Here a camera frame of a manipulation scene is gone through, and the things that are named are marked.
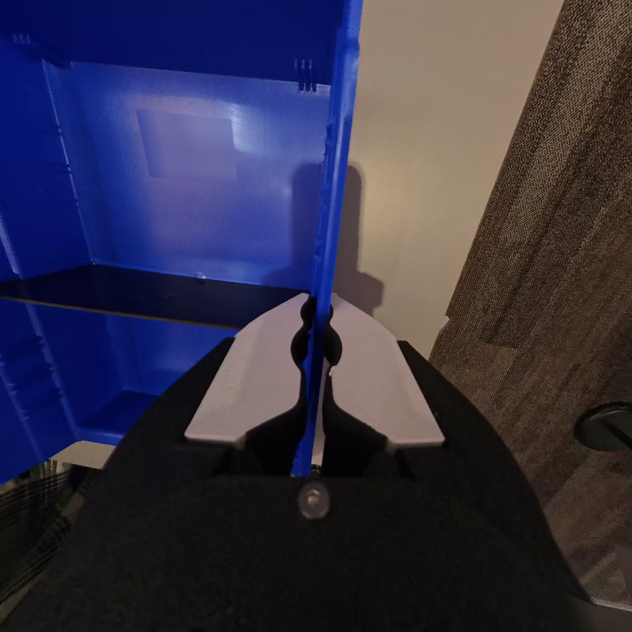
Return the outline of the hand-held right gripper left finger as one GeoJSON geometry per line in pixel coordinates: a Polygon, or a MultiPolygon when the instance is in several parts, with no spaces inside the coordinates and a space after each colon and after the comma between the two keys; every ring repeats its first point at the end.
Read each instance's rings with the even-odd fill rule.
{"type": "Polygon", "coordinates": [[[250,431],[289,413],[304,387],[310,296],[299,293],[235,336],[185,438],[237,446],[250,431]]]}

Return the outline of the black chair base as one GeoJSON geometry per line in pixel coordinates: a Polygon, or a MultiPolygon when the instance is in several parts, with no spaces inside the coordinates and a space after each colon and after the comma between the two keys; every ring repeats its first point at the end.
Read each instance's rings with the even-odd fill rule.
{"type": "Polygon", "coordinates": [[[631,403],[594,407],[577,420],[573,432],[574,438],[589,449],[631,454],[631,403]]]}

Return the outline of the blue divided plastic bin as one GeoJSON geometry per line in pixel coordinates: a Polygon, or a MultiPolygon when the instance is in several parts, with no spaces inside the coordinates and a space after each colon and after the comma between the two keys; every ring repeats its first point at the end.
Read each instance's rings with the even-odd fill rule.
{"type": "MultiPolygon", "coordinates": [[[[2,1],[1,281],[330,296],[362,1],[2,1]]],[[[1,483],[115,446],[235,329],[1,298],[1,483]]]]}

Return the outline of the person's plaid shirt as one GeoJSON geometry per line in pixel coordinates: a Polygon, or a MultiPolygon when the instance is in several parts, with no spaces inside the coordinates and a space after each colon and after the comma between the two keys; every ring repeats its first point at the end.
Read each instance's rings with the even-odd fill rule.
{"type": "Polygon", "coordinates": [[[51,565],[101,473],[45,461],[1,486],[2,602],[51,565]]]}

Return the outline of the black bin divider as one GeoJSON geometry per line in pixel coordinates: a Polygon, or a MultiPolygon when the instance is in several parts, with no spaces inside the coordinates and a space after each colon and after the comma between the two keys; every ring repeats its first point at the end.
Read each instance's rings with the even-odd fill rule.
{"type": "Polygon", "coordinates": [[[296,289],[100,264],[1,281],[5,300],[235,330],[295,296],[307,301],[296,289]]]}

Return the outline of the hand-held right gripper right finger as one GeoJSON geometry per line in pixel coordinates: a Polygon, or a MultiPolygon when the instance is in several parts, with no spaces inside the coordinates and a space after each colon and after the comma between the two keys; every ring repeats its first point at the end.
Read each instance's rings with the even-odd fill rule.
{"type": "Polygon", "coordinates": [[[330,307],[325,357],[334,404],[383,435],[388,449],[443,445],[396,338],[336,293],[330,307]]]}

